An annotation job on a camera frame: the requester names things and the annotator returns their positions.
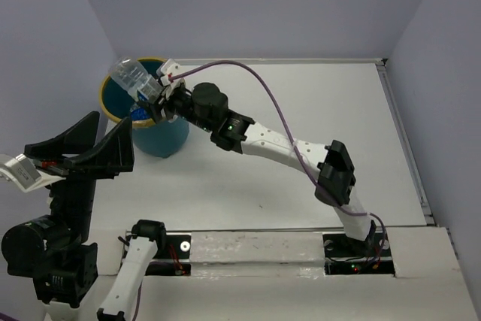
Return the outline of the clear bottle white cap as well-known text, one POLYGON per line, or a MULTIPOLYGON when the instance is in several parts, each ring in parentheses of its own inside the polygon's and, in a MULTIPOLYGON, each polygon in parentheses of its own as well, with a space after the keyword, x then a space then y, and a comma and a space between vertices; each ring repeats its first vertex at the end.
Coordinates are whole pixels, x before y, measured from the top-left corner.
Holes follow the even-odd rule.
POLYGON ((138 59, 118 59, 110 68, 110 78, 136 102, 155 104, 162 95, 156 71, 151 74, 138 59))

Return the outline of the clear bottle blue label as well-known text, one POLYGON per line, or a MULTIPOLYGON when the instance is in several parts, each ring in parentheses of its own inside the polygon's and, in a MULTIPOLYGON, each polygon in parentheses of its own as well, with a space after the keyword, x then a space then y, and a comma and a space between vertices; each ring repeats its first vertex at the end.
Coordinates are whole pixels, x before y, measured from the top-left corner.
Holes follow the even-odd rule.
POLYGON ((130 110, 130 117, 135 122, 151 121, 150 115, 143 108, 135 108, 130 110))

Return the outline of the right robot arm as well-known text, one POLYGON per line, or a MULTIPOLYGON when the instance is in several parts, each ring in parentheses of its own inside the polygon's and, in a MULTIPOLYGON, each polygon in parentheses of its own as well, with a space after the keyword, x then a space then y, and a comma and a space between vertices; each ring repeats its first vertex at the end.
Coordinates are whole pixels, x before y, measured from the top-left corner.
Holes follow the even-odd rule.
POLYGON ((200 83, 192 90, 181 82, 144 86, 137 90, 136 102, 155 121, 179 116, 209 132, 211 141, 223 150, 269 159, 305 173, 313 180, 316 199, 335 209, 347 249, 362 255, 372 248, 374 224, 355 195, 355 167, 342 142, 315 144, 275 132, 230 110, 227 95, 212 83, 200 83))

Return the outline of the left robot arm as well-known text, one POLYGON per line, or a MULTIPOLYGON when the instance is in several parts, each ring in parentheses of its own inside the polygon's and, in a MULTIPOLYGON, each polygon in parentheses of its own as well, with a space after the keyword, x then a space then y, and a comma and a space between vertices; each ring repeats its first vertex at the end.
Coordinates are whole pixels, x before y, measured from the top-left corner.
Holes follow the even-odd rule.
POLYGON ((90 112, 56 137, 1 157, 3 179, 22 192, 49 191, 50 213, 9 229, 1 251, 8 273, 32 280, 53 320, 133 320, 149 264, 166 248, 163 223, 134 224, 114 284, 95 306, 98 246, 89 242, 89 230, 96 183, 132 171, 135 163, 132 120, 123 118, 97 139, 99 118, 90 112))

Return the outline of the white foam front board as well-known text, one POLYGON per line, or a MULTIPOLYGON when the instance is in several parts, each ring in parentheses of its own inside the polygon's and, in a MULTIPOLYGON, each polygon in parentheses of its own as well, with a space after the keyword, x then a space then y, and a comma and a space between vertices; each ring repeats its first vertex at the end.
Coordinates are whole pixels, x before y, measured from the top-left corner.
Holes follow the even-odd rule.
POLYGON ((192 232, 128 297, 132 320, 475 320, 447 230, 394 227, 380 261, 325 257, 325 232, 192 232))

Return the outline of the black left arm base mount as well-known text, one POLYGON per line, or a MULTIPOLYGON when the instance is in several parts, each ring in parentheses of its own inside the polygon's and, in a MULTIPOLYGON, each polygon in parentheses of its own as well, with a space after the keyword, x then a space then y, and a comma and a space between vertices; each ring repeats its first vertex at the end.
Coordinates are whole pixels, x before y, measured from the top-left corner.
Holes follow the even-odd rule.
POLYGON ((140 283, 144 276, 189 276, 192 235, 168 232, 162 223, 139 223, 125 236, 120 279, 140 283))

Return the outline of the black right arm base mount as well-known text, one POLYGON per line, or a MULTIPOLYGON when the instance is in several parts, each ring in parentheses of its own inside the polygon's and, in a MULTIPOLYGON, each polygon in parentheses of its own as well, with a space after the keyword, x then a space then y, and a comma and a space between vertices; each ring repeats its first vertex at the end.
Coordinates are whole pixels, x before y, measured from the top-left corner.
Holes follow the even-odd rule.
POLYGON ((350 242, 341 233, 329 233, 322 236, 325 264, 328 276, 354 276, 364 274, 387 274, 395 276, 388 236, 383 238, 379 232, 374 235, 374 245, 368 250, 350 242))

